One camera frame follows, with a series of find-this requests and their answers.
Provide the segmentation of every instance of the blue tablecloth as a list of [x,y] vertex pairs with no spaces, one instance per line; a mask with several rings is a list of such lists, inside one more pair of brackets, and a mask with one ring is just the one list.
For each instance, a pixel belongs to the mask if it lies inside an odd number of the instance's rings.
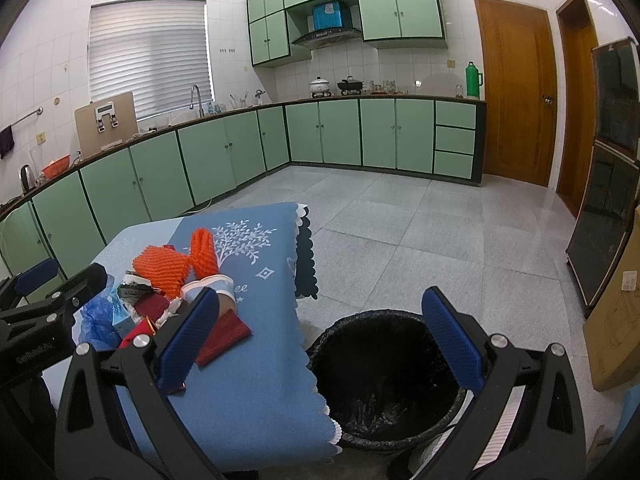
[[[222,471],[327,460],[338,452],[330,443],[335,425],[306,368],[295,310],[303,215],[297,204],[280,203],[141,224],[122,231],[95,258],[118,282],[147,245],[171,244],[187,253],[194,229],[213,232],[220,271],[234,280],[238,316],[253,335],[207,367],[193,365],[186,391],[169,398]],[[119,394],[140,449],[157,460],[128,391]]]

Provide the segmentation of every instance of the trash can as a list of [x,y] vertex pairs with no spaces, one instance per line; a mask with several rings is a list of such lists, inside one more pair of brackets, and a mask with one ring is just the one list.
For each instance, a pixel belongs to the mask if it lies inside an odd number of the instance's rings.
[[462,407],[422,316],[371,310],[338,320],[307,351],[342,446],[395,452],[431,440]]

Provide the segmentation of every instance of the white tree print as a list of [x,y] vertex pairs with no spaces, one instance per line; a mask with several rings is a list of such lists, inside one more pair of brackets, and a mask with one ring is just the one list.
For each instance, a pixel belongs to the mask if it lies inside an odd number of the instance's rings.
[[277,229],[265,229],[260,222],[251,229],[248,223],[248,220],[241,220],[239,223],[227,222],[224,227],[211,229],[220,267],[229,256],[234,254],[249,257],[253,265],[260,257],[258,255],[260,249],[271,245],[269,235]]

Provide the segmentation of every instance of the towel rack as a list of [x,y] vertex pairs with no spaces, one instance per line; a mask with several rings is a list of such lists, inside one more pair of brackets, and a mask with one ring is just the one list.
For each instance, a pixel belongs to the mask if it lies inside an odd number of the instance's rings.
[[30,113],[26,114],[23,118],[18,119],[17,121],[15,121],[15,123],[11,125],[11,126],[12,126],[12,128],[13,128],[16,124],[18,124],[20,121],[25,120],[27,117],[31,117],[33,114],[38,114],[38,115],[40,115],[41,113],[43,113],[43,111],[44,111],[44,110],[43,110],[42,106],[39,106],[37,110],[34,110],[33,112],[30,112]]

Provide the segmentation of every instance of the window blind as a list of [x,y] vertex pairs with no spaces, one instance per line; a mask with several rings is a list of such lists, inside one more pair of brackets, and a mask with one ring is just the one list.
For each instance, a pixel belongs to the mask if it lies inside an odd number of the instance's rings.
[[202,0],[93,7],[88,58],[92,100],[131,91],[138,119],[188,106],[193,84],[213,99]]

